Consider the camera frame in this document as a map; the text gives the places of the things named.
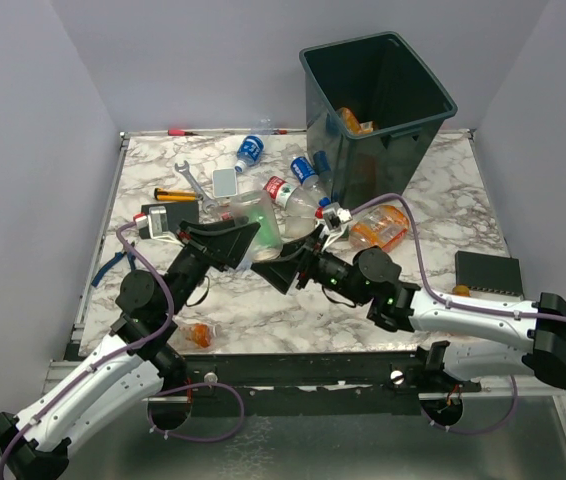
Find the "clear jar bottle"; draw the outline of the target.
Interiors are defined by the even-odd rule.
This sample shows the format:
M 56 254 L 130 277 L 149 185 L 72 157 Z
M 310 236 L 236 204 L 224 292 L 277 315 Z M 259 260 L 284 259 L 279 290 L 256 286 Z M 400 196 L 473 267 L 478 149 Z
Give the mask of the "clear jar bottle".
M 249 261 L 266 261 L 279 256 L 283 242 L 272 201 L 264 190 L 253 190 L 233 197 L 230 213 L 237 225 L 259 225 L 246 253 Z

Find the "red label water bottle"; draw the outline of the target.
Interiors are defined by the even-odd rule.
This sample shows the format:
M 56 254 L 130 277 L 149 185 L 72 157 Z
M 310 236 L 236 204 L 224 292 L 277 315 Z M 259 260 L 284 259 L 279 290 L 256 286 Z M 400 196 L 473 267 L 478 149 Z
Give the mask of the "red label water bottle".
M 315 217 L 315 212 L 320 207 L 319 200 L 314 199 L 305 189 L 278 176 L 272 176 L 263 190 L 275 205 L 290 216 Z

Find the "crushed orange label bottle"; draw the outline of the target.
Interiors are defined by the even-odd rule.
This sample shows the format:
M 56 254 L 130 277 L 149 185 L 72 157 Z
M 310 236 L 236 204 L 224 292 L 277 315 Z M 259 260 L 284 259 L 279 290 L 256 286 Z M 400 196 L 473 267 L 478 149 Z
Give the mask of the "crushed orange label bottle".
M 348 132 L 353 135 L 366 135 L 378 130 L 377 123 L 374 121 L 359 121 L 353 111 L 347 107 L 337 110 L 337 114 Z

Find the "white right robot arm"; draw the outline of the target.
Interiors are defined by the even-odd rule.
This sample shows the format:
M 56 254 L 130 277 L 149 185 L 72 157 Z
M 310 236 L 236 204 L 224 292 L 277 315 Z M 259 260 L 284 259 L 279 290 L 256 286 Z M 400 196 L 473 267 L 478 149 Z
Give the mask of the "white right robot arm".
M 378 247 L 347 263 L 324 250 L 318 232 L 288 243 L 279 258 L 252 270 L 280 293 L 313 281 L 356 306 L 388 331 L 440 332 L 481 340 L 481 345 L 432 347 L 424 383 L 444 391 L 457 380 L 529 375 L 566 390 L 566 300 L 542 293 L 536 301 L 463 300 L 401 280 L 401 268 Z

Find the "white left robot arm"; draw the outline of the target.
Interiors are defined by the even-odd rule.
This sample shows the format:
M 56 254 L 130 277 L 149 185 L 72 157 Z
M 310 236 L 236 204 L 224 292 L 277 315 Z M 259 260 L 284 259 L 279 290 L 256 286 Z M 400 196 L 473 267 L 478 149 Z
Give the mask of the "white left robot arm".
M 172 237 L 182 248 L 161 274 L 124 237 L 147 223 L 139 214 L 116 232 L 142 266 L 121 283 L 121 315 L 109 333 L 42 398 L 16 414 L 0 413 L 0 478 L 11 472 L 17 479 L 57 479 L 76 450 L 135 402 L 196 388 L 186 360 L 168 343 L 174 317 L 210 269 L 241 263 L 260 226 L 184 222 Z

